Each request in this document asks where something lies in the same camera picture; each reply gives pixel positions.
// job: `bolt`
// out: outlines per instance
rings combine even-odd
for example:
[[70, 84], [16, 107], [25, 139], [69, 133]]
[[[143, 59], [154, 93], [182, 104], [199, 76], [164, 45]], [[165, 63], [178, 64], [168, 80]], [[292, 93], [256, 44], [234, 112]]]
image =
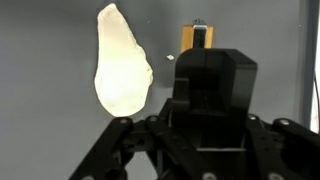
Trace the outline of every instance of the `bolt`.
[[217, 177], [211, 172], [206, 172], [203, 174], [202, 180], [217, 180]]
[[158, 119], [157, 117], [152, 116], [152, 117], [150, 118], [150, 121], [151, 121], [151, 122], [156, 122], [156, 121], [157, 121], [157, 119]]
[[278, 173], [270, 173], [269, 180], [284, 180], [284, 178]]
[[128, 122], [127, 119], [121, 119], [121, 120], [120, 120], [120, 123], [121, 123], [121, 124], [125, 124], [125, 123], [127, 123], [127, 122]]
[[288, 120], [282, 119], [282, 120], [280, 120], [280, 122], [281, 122], [281, 124], [283, 124], [285, 126], [289, 125], [289, 121]]
[[254, 116], [254, 115], [248, 115], [248, 117], [249, 117], [249, 119], [250, 120], [252, 120], [252, 121], [254, 121], [254, 120], [256, 120], [257, 119], [257, 117], [256, 116]]
[[82, 178], [82, 180], [94, 180], [94, 178], [92, 176], [86, 176]]
[[194, 22], [195, 22], [195, 23], [201, 23], [201, 22], [203, 22], [203, 20], [201, 20], [201, 19], [196, 19], [196, 20], [194, 20]]

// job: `gray wall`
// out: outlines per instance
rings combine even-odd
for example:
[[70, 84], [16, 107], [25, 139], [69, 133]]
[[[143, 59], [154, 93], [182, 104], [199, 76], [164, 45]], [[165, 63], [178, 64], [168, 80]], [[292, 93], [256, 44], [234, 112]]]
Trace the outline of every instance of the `gray wall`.
[[[250, 112], [267, 121], [299, 116], [300, 1], [115, 2], [154, 70], [147, 105], [134, 118], [159, 112], [171, 96], [175, 61], [165, 56], [178, 57], [181, 27], [197, 17], [215, 26], [214, 47], [239, 49], [258, 62]], [[96, 16], [108, 3], [0, 0], [1, 179], [67, 179], [107, 126], [111, 116], [93, 78]], [[131, 179], [154, 177], [145, 174], [145, 156], [136, 159]]]

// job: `irregular white object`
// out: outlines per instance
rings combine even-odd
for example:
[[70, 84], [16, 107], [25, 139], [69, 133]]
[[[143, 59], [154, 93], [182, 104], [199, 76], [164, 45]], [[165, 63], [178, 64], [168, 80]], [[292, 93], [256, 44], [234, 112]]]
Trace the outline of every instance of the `irregular white object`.
[[140, 111], [153, 81], [144, 50], [115, 4], [98, 15], [99, 59], [94, 80], [102, 106], [115, 117]]
[[170, 61], [172, 61], [172, 60], [174, 60], [174, 56], [168, 55], [168, 56], [167, 56], [167, 59], [170, 60]]

